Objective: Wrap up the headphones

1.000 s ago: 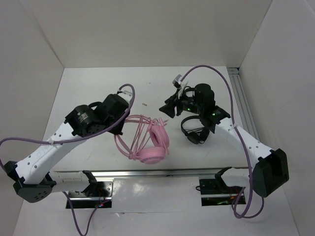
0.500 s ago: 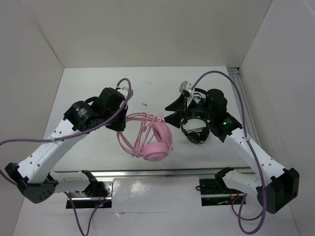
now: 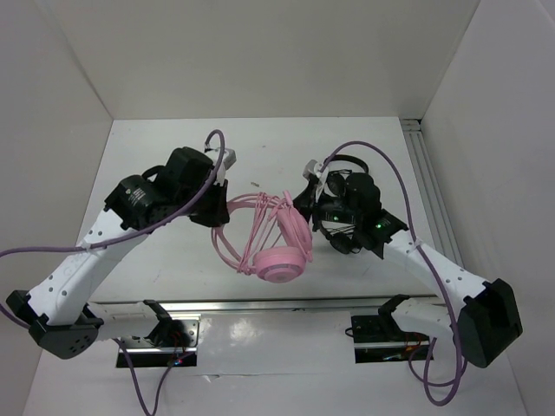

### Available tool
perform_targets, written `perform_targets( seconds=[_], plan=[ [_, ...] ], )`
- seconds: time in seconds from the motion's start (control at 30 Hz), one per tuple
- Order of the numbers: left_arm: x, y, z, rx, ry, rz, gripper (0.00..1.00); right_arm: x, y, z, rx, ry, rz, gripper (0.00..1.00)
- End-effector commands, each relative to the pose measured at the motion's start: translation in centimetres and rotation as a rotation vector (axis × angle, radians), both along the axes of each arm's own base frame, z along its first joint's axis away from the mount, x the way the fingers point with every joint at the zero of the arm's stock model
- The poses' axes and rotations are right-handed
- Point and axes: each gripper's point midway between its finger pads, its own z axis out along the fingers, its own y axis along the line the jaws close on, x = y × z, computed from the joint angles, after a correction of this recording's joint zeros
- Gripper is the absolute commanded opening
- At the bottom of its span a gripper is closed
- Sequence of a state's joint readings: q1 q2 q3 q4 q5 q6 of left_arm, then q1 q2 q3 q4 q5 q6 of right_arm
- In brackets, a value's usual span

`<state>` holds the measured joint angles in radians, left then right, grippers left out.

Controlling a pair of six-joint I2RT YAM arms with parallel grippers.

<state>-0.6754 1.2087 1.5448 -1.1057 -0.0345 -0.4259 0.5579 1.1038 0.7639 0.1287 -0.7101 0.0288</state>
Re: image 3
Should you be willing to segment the pink gaming headphones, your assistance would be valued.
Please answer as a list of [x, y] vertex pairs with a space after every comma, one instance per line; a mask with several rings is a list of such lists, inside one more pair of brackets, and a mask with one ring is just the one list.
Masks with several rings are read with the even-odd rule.
[[253, 210], [241, 251], [227, 240], [224, 226], [211, 230], [212, 247], [236, 273], [268, 283], [288, 283], [300, 277], [313, 261], [312, 232], [289, 192], [283, 192], [282, 197], [265, 192], [243, 194], [228, 201], [227, 209], [230, 213]]

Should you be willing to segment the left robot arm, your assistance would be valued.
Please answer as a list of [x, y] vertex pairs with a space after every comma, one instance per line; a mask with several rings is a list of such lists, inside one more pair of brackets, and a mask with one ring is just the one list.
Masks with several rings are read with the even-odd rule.
[[123, 179], [108, 195], [91, 229], [69, 256], [35, 288], [7, 298], [36, 344], [68, 360], [96, 341], [143, 338], [153, 346], [187, 344], [183, 324], [156, 301], [100, 305], [90, 298], [120, 261], [182, 207], [192, 222], [212, 228], [228, 222], [227, 170], [232, 149], [173, 150], [163, 166]]

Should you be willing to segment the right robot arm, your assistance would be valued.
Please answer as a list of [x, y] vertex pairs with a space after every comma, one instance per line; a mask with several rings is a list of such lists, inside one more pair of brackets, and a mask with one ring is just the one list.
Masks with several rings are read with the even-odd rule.
[[294, 205], [314, 230], [344, 255], [371, 251], [434, 290], [454, 319], [454, 340], [471, 364], [488, 367], [522, 335], [512, 287], [501, 279], [488, 282], [420, 242], [412, 228], [382, 208], [381, 191], [369, 174], [304, 177], [308, 185]]

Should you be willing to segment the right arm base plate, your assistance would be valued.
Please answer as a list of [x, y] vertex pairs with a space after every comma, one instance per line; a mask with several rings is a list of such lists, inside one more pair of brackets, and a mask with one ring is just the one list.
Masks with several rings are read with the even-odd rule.
[[417, 361], [426, 359], [426, 335], [389, 327], [379, 315], [353, 315], [350, 321], [344, 333], [354, 342], [357, 364], [407, 361], [412, 353]]

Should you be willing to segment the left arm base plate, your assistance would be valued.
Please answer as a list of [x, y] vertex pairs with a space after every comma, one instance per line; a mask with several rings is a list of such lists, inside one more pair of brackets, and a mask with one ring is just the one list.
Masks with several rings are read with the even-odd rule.
[[121, 338], [134, 368], [196, 367], [200, 314], [177, 314], [177, 323], [161, 340], [128, 336]]

